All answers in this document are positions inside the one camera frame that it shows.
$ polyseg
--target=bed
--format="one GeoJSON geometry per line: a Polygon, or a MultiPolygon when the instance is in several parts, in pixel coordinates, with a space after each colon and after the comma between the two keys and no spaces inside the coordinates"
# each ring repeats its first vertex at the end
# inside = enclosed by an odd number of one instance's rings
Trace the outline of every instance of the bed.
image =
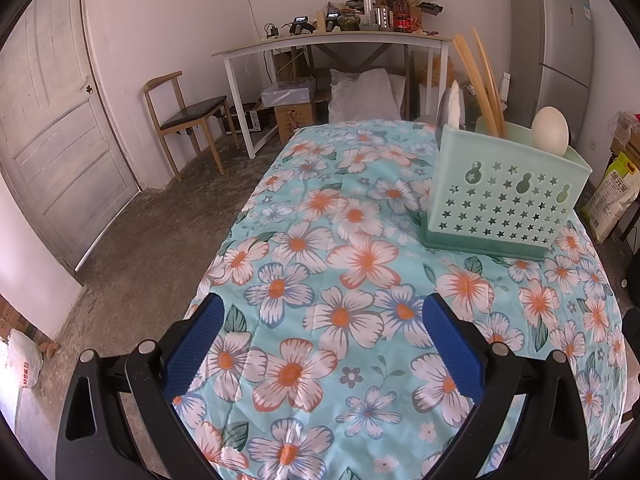
{"type": "MultiPolygon", "coordinates": [[[[304,128],[242,208],[186,314],[215,292],[223,331],[174,399],[223,479],[422,478],[472,407],[422,324],[434,291],[517,355],[564,351],[592,467],[615,440],[622,319],[577,216],[542,262],[425,248],[417,213],[435,154],[428,124],[304,128]]],[[[522,401],[484,471],[498,467],[522,401]]]]}

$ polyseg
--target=white door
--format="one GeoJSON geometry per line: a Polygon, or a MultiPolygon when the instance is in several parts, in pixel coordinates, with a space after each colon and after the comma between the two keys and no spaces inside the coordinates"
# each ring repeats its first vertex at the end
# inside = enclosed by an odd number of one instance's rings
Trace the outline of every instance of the white door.
{"type": "Polygon", "coordinates": [[[33,0],[0,51],[0,158],[71,268],[138,192],[95,91],[80,0],[33,0]]]}

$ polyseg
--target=refrigerator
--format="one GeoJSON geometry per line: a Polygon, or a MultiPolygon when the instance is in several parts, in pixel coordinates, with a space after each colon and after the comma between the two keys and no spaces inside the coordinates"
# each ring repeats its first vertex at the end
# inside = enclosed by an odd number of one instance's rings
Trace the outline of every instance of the refrigerator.
{"type": "Polygon", "coordinates": [[[545,106],[560,110],[571,144],[582,130],[593,65],[588,0],[511,0],[507,121],[530,128],[545,106]]]}

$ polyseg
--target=plastic bottle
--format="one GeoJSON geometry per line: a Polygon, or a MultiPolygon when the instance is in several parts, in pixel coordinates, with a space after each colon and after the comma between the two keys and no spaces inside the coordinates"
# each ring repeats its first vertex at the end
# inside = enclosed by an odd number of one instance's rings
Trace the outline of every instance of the plastic bottle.
{"type": "Polygon", "coordinates": [[[394,28],[396,32],[411,32],[411,9],[407,0],[394,1],[394,28]]]}

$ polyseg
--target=metal screw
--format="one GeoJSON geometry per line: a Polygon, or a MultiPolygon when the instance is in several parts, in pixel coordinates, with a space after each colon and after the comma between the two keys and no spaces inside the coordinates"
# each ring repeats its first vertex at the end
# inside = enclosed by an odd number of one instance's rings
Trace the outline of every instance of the metal screw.
{"type": "Polygon", "coordinates": [[[565,363],[566,362],[566,355],[564,355],[564,352],[561,352],[559,350],[554,350],[554,361],[556,363],[565,363]]]}
{"type": "Polygon", "coordinates": [[[496,355],[504,357],[509,353],[509,347],[504,343],[494,343],[491,345],[491,351],[496,355]]]}
{"type": "Polygon", "coordinates": [[[138,345],[138,352],[141,354],[151,354],[156,349],[156,342],[147,339],[138,345]]]}
{"type": "Polygon", "coordinates": [[[80,354],[80,361],[83,363],[88,363],[91,359],[94,358],[95,352],[91,349],[85,350],[80,354]]]}

